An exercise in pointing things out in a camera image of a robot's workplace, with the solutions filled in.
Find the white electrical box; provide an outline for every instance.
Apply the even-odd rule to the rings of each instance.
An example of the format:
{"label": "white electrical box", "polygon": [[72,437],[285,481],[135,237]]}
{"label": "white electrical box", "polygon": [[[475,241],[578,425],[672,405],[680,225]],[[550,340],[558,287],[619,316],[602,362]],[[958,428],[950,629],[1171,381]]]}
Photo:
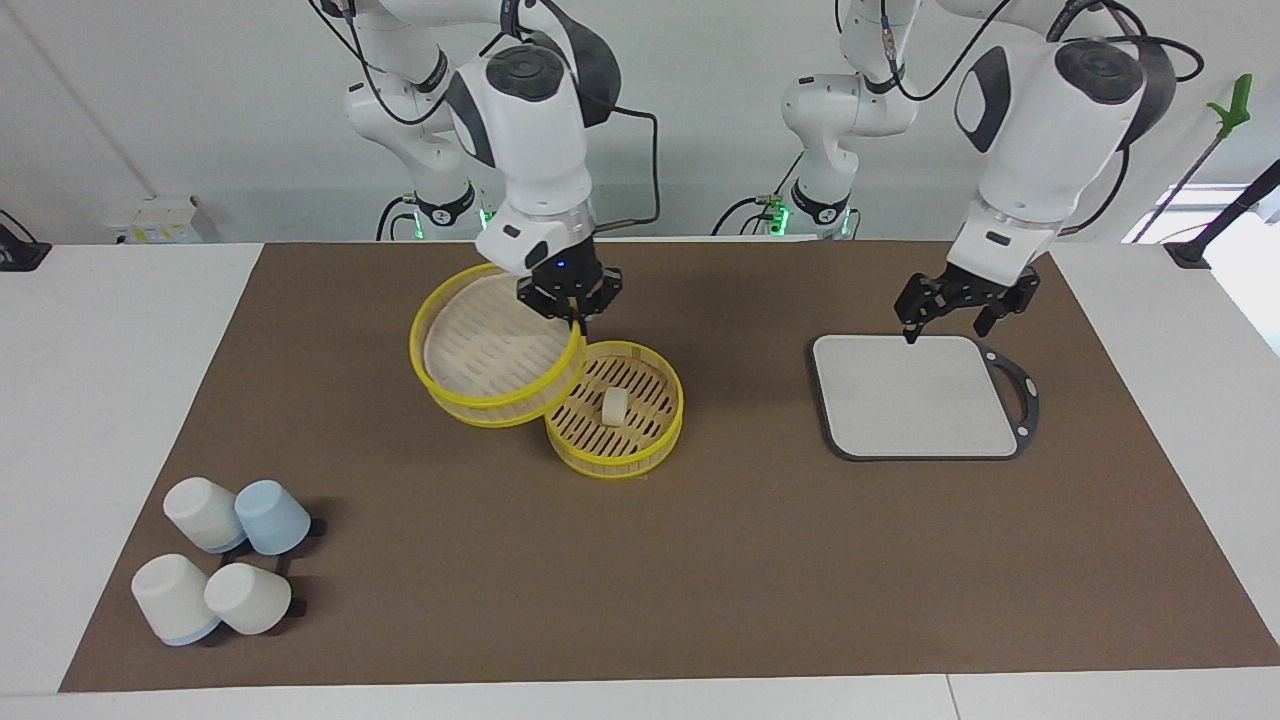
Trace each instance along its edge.
{"label": "white electrical box", "polygon": [[127,243],[218,242],[216,229],[195,197],[161,195],[113,202],[106,214],[111,240]]}

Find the white wall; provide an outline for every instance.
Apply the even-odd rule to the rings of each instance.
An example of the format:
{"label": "white wall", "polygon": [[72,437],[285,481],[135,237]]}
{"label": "white wall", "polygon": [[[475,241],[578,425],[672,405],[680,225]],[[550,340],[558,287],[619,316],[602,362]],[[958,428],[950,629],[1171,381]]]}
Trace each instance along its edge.
{"label": "white wall", "polygon": [[[562,5],[613,45],[622,101],[662,117],[667,208],[657,233],[705,233],[732,201],[772,190],[799,151],[778,114],[782,90],[803,74],[847,70],[827,0]],[[1133,179],[1098,225],[1103,238],[1123,234],[1198,155],[1215,132],[1203,104],[1225,101],[1240,72],[1258,74],[1260,108],[1280,110],[1271,3],[1132,5],[1153,33],[1196,45],[1211,67],[1137,146]],[[918,85],[936,79],[975,27],[927,3],[911,37]],[[991,40],[1019,33],[997,26]],[[440,38],[465,60],[490,35],[461,27]],[[358,78],[305,0],[0,0],[0,206],[60,242],[104,240],[101,197],[150,190],[197,195],[227,240],[367,238],[407,182],[394,158],[346,124],[343,91]],[[954,127],[952,95],[923,108],[906,136],[864,143],[854,196],[864,237],[954,233],[982,160]],[[1199,179],[1248,181],[1275,159],[1280,120],[1257,117]],[[598,215],[646,213],[645,123],[617,118],[591,136]],[[1085,213],[1108,183],[1098,184]]]}

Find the green indicator light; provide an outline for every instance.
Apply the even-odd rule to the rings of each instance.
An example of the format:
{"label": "green indicator light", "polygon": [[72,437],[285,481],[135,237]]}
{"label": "green indicator light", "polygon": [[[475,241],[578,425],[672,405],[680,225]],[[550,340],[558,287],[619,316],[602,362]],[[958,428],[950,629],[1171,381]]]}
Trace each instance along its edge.
{"label": "green indicator light", "polygon": [[791,210],[786,205],[778,204],[773,213],[773,222],[769,223],[769,234],[787,234],[787,223],[791,220]]}

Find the white cup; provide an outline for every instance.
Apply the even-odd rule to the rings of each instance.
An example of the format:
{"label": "white cup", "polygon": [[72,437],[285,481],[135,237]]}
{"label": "white cup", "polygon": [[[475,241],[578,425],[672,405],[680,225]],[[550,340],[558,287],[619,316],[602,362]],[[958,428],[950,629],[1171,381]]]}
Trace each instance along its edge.
{"label": "white cup", "polygon": [[274,628],[292,601],[288,580],[243,562],[232,562],[214,573],[205,585],[205,605],[244,635]]}
{"label": "white cup", "polygon": [[151,630],[165,644],[191,644],[218,626],[205,605],[207,578],[180,555],[161,555],[133,574],[129,588]]}
{"label": "white cup", "polygon": [[221,555],[244,542],[236,496],[205,478],[187,478],[164,496],[164,514],[196,543]]}

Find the black cable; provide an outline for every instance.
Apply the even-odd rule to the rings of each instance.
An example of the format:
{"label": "black cable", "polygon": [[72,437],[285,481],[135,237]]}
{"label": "black cable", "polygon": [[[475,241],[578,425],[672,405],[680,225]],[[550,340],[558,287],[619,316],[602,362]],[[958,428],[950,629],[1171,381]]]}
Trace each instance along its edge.
{"label": "black cable", "polygon": [[1175,237],[1178,237],[1180,234],[1189,233],[1192,231],[1201,231],[1201,229],[1207,228],[1208,225],[1210,225],[1210,223],[1201,223],[1198,225],[1192,225],[1189,228],[1183,228],[1183,229],[1180,229],[1178,232],[1171,232],[1171,233],[1166,234],[1165,237],[1157,240],[1156,245],[1164,245],[1165,242],[1167,242],[1170,240],[1174,240]]}
{"label": "black cable", "polygon": [[388,236],[390,236],[392,242],[396,242],[396,223],[401,220],[413,220],[415,224],[417,223],[417,218],[412,213],[403,213],[401,215],[396,215],[396,218],[392,220],[390,227],[388,228],[389,232],[387,233]]}
{"label": "black cable", "polygon": [[[609,105],[608,102],[600,102],[599,100],[595,100],[594,97],[590,97],[590,96],[588,97],[588,100],[593,100],[593,101],[595,101],[599,105]],[[662,217],[662,183],[658,179],[659,178],[659,176],[658,176],[658,115],[654,115],[653,113],[645,113],[645,111],[641,111],[641,110],[631,110],[631,109],[627,109],[627,108],[620,108],[617,105],[613,105],[613,111],[617,113],[617,114],[620,114],[620,115],[627,115],[630,118],[641,118],[641,119],[645,119],[645,120],[649,120],[650,123],[653,123],[653,142],[652,142],[652,147],[650,147],[652,170],[653,170],[653,215],[650,215],[648,218],[626,218],[626,219],[622,219],[622,220],[613,220],[612,223],[603,223],[600,225],[596,225],[595,232],[609,232],[609,231],[616,231],[616,229],[621,229],[621,228],[630,228],[630,227],[635,227],[635,225],[648,225],[648,224],[652,224],[652,223],[657,223],[658,218]]]}
{"label": "black cable", "polygon": [[315,0],[307,0],[307,5],[311,5],[311,9],[315,10],[315,14],[319,15],[321,20],[324,20],[324,24],[329,28],[329,32],[332,32],[334,37],[340,40],[342,44],[347,46],[347,50],[349,50],[351,54],[357,60],[360,60],[360,54],[356,53],[356,49],[351,46],[351,42],[346,37],[343,37],[340,32],[338,32],[337,26],[334,26],[333,22],[329,19],[329,15],[326,15],[324,10],[321,10],[320,6],[315,4]]}
{"label": "black cable", "polygon": [[1204,72],[1204,55],[1201,55],[1199,50],[1178,40],[1160,37],[1158,35],[1115,35],[1111,37],[1103,37],[1102,40],[1106,40],[1107,42],[1137,42],[1139,40],[1144,40],[1147,42],[1155,42],[1156,45],[1164,45],[1165,47],[1172,47],[1174,50],[1185,53],[1188,58],[1196,61],[1196,69],[1185,76],[1176,76],[1178,82],[1196,79]]}
{"label": "black cable", "polygon": [[486,42],[485,46],[481,47],[479,53],[476,53],[476,55],[484,58],[485,55],[489,54],[490,50],[498,46],[498,42],[500,42],[503,37],[507,37],[507,33],[499,32],[498,35],[493,36],[493,40]]}
{"label": "black cable", "polygon": [[[996,18],[1000,15],[1000,13],[1004,12],[1004,9],[1007,8],[1009,4],[1012,1],[1014,0],[1002,0],[1000,5],[996,5],[996,9],[992,10],[989,15],[987,15],[987,19],[982,22],[982,26],[978,28],[978,32],[973,33],[973,37],[969,40],[969,44],[965,45],[964,50],[960,51],[960,55],[956,56],[956,61],[951,64],[951,69],[947,70],[947,74],[942,76],[942,79],[938,81],[938,85],[936,85],[933,90],[925,92],[924,95],[911,95],[910,91],[902,87],[902,74],[897,65],[897,56],[896,56],[897,53],[896,51],[886,53],[884,56],[888,60],[888,69],[893,76],[892,78],[893,85],[897,87],[899,92],[901,92],[902,96],[906,97],[908,100],[915,100],[916,102],[924,102],[925,100],[932,99],[938,92],[942,92],[942,88],[947,85],[947,82],[951,81],[951,77],[956,74],[956,70],[960,69],[960,63],[964,63],[964,59],[965,56],[969,55],[969,51],[973,50],[974,45],[978,45],[978,40],[980,40],[982,36],[987,32],[987,28],[991,27],[991,23],[996,22]],[[887,29],[888,9],[886,8],[884,4],[886,0],[881,0],[881,24]]]}
{"label": "black cable", "polygon": [[1111,19],[1116,22],[1116,26],[1120,27],[1121,33],[1124,35],[1134,33],[1134,28],[1129,27],[1129,18],[1125,18],[1124,13],[1116,10],[1115,8],[1107,8],[1107,13],[1111,15]]}
{"label": "black cable", "polygon": [[801,158],[804,158],[804,150],[801,150],[800,154],[796,155],[795,163],[791,163],[791,167],[787,168],[787,174],[782,176],[782,182],[778,183],[778,187],[773,188],[773,195],[782,192],[782,188],[786,187],[787,181],[791,179],[791,173],[796,172],[796,168],[800,167]]}
{"label": "black cable", "polygon": [[31,242],[38,242],[38,241],[36,240],[36,236],[35,236],[35,234],[32,234],[29,229],[27,229],[27,225],[22,224],[22,220],[19,220],[18,218],[14,218],[14,217],[13,217],[13,215],[10,215],[10,214],[9,214],[9,213],[8,213],[6,210],[0,210],[0,215],[4,215],[5,218],[8,218],[8,219],[9,219],[9,222],[10,222],[10,223],[13,223],[13,224],[18,225],[18,228],[19,228],[19,229],[20,229],[20,231],[22,231],[23,233],[26,233],[26,234],[27,234],[27,237],[29,237],[29,238],[31,238]]}
{"label": "black cable", "polygon": [[858,240],[858,231],[863,227],[863,211],[854,208],[850,213],[858,213],[858,222],[854,223],[854,234],[849,236],[849,240]]}
{"label": "black cable", "polygon": [[1147,26],[1143,24],[1142,18],[1138,17],[1138,13],[1133,12],[1132,8],[1129,8],[1124,3],[1120,3],[1119,0],[1075,0],[1074,3],[1068,3],[1068,5],[1062,8],[1062,12],[1057,14],[1057,19],[1053,20],[1053,24],[1050,26],[1048,32],[1044,33],[1044,40],[1050,42],[1057,42],[1062,40],[1062,36],[1066,33],[1066,28],[1071,27],[1071,23],[1075,22],[1075,18],[1080,17],[1080,13],[1088,10],[1094,5],[1102,5],[1111,10],[1119,12],[1124,17],[1133,20],[1134,27],[1138,28],[1138,35],[1140,36],[1147,35]]}
{"label": "black cable", "polygon": [[1069,236],[1069,234],[1075,234],[1075,233],[1083,231],[1084,228],[1092,225],[1093,223],[1098,222],[1098,218],[1101,218],[1103,215],[1103,213],[1106,213],[1111,208],[1111,204],[1115,202],[1116,196],[1120,195],[1120,188],[1124,187],[1124,181],[1125,181],[1126,177],[1129,177],[1129,149],[1128,147],[1125,147],[1124,150],[1120,151],[1120,172],[1116,173],[1115,184],[1111,186],[1111,192],[1107,193],[1107,197],[1106,197],[1106,200],[1102,201],[1102,205],[1098,206],[1098,209],[1094,210],[1092,215],[1089,215],[1089,219],[1084,220],[1083,223],[1080,223],[1078,225],[1071,225],[1069,228],[1064,228],[1061,232],[1057,233],[1059,237]]}
{"label": "black cable", "polygon": [[755,229],[751,231],[751,234],[755,234],[760,229],[760,220],[768,220],[768,219],[772,219],[772,215],[769,215],[768,213],[760,213],[759,215],[748,218],[746,222],[742,223],[742,228],[737,231],[737,234],[746,234],[746,225],[751,224],[751,220],[755,220]]}
{"label": "black cable", "polygon": [[440,105],[444,104],[444,94],[442,92],[440,96],[435,99],[435,102],[431,104],[431,109],[428,110],[420,118],[415,118],[415,119],[411,120],[411,119],[406,119],[406,118],[402,118],[402,117],[397,115],[387,105],[387,101],[383,100],[381,91],[378,90],[378,85],[374,83],[374,76],[372,76],[372,72],[371,72],[371,65],[369,64],[369,60],[365,59],[365,49],[360,45],[360,33],[356,32],[356,0],[348,0],[348,4],[351,5],[351,10],[347,12],[347,13],[343,13],[342,17],[347,20],[347,28],[351,31],[351,41],[355,44],[356,59],[360,60],[360,68],[362,70],[365,70],[365,81],[369,82],[369,88],[374,91],[374,99],[378,100],[378,104],[383,106],[383,110],[388,115],[390,115],[390,118],[393,120],[396,120],[397,123],[399,123],[402,126],[420,126],[420,124],[425,123],[426,119],[430,118],[431,115],[434,115],[435,111],[440,109]]}
{"label": "black cable", "polygon": [[396,200],[388,202],[387,208],[383,209],[383,217],[378,218],[378,234],[374,236],[375,241],[383,240],[383,233],[387,231],[387,219],[392,217],[392,210],[394,210],[399,205],[406,205],[403,195],[397,195]]}
{"label": "black cable", "polygon": [[755,202],[754,197],[744,197],[742,200],[735,202],[732,208],[724,210],[724,214],[721,215],[721,219],[716,222],[716,228],[712,229],[712,234],[719,234],[719,229],[724,227],[724,223],[728,222],[730,217],[732,217],[733,213],[737,213],[740,209],[746,208],[753,202]]}

